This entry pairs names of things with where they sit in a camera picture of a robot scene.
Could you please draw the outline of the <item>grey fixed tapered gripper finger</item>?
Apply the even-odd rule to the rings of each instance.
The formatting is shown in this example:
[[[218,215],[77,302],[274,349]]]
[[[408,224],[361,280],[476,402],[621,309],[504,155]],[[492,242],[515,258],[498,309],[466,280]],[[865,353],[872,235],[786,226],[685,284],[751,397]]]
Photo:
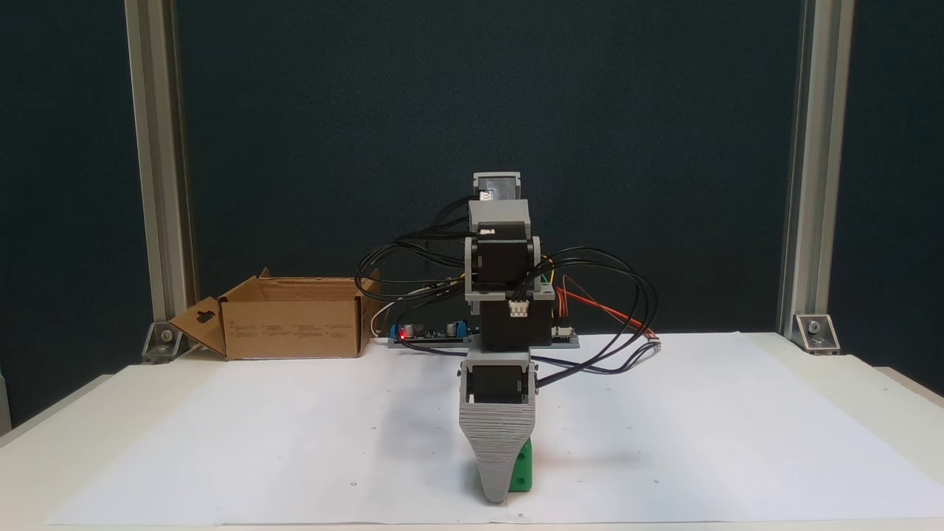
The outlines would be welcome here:
[[[532,436],[534,424],[532,403],[459,404],[459,427],[472,447],[489,502],[498,504],[507,498],[517,456]]]

